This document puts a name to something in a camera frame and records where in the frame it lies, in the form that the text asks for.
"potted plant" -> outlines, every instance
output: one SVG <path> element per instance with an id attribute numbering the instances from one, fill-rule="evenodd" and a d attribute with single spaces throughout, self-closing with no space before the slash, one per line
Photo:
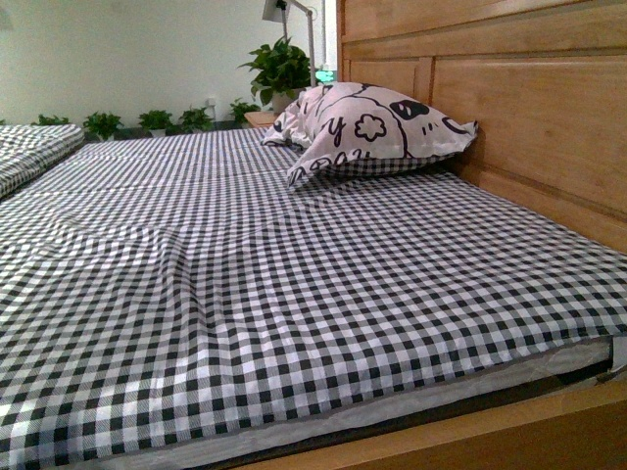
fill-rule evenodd
<path id="1" fill-rule="evenodd" d="M 149 130 L 153 137 L 164 137 L 166 129 L 172 126 L 171 116 L 167 111 L 151 110 L 139 115 L 139 125 Z"/>
<path id="2" fill-rule="evenodd" d="M 246 113 L 252 113 L 254 111 L 261 111 L 262 109 L 253 103 L 246 103 L 242 101 L 242 98 L 237 98 L 233 103 L 231 103 L 231 114 L 235 122 L 240 124 L 242 127 L 247 127 L 250 124 L 246 121 L 245 115 Z"/>
<path id="3" fill-rule="evenodd" d="M 207 132 L 212 128 L 213 119 L 205 114 L 205 108 L 189 107 L 188 111 L 183 112 L 178 119 L 180 126 L 184 132 Z"/>
<path id="4" fill-rule="evenodd" d="M 298 92 L 310 85 L 310 60 L 302 49 L 290 45 L 289 39 L 280 38 L 271 48 L 264 44 L 250 54 L 255 60 L 240 67 L 259 71 L 251 91 L 253 96 L 260 94 L 264 106 L 272 101 L 275 113 L 284 111 Z"/>
<path id="5" fill-rule="evenodd" d="M 57 115 L 47 117 L 39 115 L 39 122 L 31 122 L 30 125 L 64 125 L 69 123 L 70 120 L 67 117 L 58 117 Z"/>
<path id="6" fill-rule="evenodd" d="M 113 140 L 114 132 L 121 126 L 120 117 L 112 113 L 94 113 L 82 124 L 89 132 L 96 134 L 100 140 Z"/>

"cartoon print pillowcase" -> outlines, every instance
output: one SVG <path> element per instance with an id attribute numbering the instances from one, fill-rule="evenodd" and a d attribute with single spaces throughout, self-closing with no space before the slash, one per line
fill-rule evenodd
<path id="1" fill-rule="evenodd" d="M 361 176 L 436 163 L 462 152 L 476 134 L 476 122 L 459 125 L 395 91 L 342 82 L 301 93 L 263 143 L 307 149 L 288 170 L 291 187 L 323 170 Z"/>

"pillowcase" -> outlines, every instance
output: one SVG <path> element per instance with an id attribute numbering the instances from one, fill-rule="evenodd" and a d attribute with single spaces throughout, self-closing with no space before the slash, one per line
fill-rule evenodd
<path id="1" fill-rule="evenodd" d="M 291 187 L 321 171 L 363 176 L 433 164 L 465 150 L 476 135 L 476 122 L 459 125 L 396 91 L 342 82 L 301 93 L 262 143 L 307 149 L 288 170 Z"/>
<path id="2" fill-rule="evenodd" d="M 83 130 L 66 125 L 0 126 L 0 199 L 75 150 Z"/>

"green leaves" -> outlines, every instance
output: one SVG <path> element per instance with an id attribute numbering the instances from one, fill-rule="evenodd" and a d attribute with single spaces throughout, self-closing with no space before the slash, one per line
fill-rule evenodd
<path id="1" fill-rule="evenodd" d="M 112 113 L 94 113 L 82 124 L 90 132 L 94 132 L 107 140 L 121 126 L 120 117 Z"/>
<path id="2" fill-rule="evenodd" d="M 167 129 L 172 126 L 171 116 L 167 111 L 152 110 L 139 115 L 139 125 L 148 130 Z"/>
<path id="3" fill-rule="evenodd" d="M 189 111 L 183 112 L 180 121 L 181 127 L 185 132 L 193 132 L 194 129 L 208 131 L 212 128 L 213 119 L 205 114 L 205 108 L 192 108 L 189 107 Z"/>
<path id="4" fill-rule="evenodd" d="M 63 125 L 69 123 L 70 120 L 67 117 L 58 117 L 57 115 L 46 117 L 39 115 L 39 122 L 32 122 L 30 125 Z"/>
<path id="5" fill-rule="evenodd" d="M 235 118 L 235 122 L 243 124 L 246 122 L 244 115 L 253 111 L 261 111 L 262 109 L 258 105 L 252 103 L 242 102 L 242 98 L 237 98 L 231 103 L 231 114 Z"/>
<path id="6" fill-rule="evenodd" d="M 240 67 L 259 71 L 251 82 L 251 92 L 253 96 L 259 93 L 264 105 L 270 102 L 273 93 L 285 93 L 310 84 L 310 60 L 302 49 L 290 45 L 289 39 L 280 38 L 271 48 L 264 44 L 250 54 L 255 60 Z"/>

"headboard panel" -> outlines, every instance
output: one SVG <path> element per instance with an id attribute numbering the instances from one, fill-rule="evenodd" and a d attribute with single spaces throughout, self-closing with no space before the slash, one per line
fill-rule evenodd
<path id="1" fill-rule="evenodd" d="M 342 0 L 342 79 L 481 135 L 461 177 L 627 252 L 627 2 Z"/>

